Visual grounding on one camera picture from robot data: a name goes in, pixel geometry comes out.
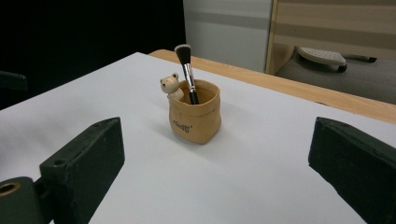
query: silver ferrule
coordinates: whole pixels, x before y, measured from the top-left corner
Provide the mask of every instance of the silver ferrule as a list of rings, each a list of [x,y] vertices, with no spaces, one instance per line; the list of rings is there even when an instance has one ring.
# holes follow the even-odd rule
[[[190,92],[195,92],[194,75],[192,74],[190,63],[183,64],[183,72],[184,72],[184,77],[186,78],[186,81],[189,84]]]

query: small bear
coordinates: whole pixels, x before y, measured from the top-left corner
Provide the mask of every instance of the small bear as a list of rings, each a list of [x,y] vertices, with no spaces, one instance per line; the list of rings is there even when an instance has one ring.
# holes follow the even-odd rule
[[[175,98],[176,100],[182,100],[184,97],[184,92],[178,82],[178,73],[161,78],[161,89],[163,92],[168,93],[168,99]]]

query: brush bristles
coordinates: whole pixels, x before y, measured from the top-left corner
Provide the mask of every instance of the brush bristles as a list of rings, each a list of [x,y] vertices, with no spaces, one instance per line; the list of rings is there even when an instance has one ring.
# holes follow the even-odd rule
[[[181,64],[191,62],[191,47],[188,44],[182,44],[175,47],[175,53]]]

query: white table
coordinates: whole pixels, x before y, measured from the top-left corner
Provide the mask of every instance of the white table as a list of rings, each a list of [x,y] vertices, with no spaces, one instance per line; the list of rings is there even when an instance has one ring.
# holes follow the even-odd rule
[[[171,131],[160,78],[182,67],[135,53],[0,111],[0,180],[38,165],[97,121],[120,117],[125,164],[91,223],[364,223],[308,166],[316,117],[396,147],[396,125],[194,69],[221,89],[206,145]]]

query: makeup brush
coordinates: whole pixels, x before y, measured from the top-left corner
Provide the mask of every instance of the makeup brush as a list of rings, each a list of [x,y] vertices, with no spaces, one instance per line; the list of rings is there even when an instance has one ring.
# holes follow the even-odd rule
[[[194,75],[191,69],[191,47],[187,44],[178,45],[175,47],[175,53],[178,60],[183,66],[184,77],[189,84],[190,101],[192,105],[198,105],[198,95],[195,89]]]

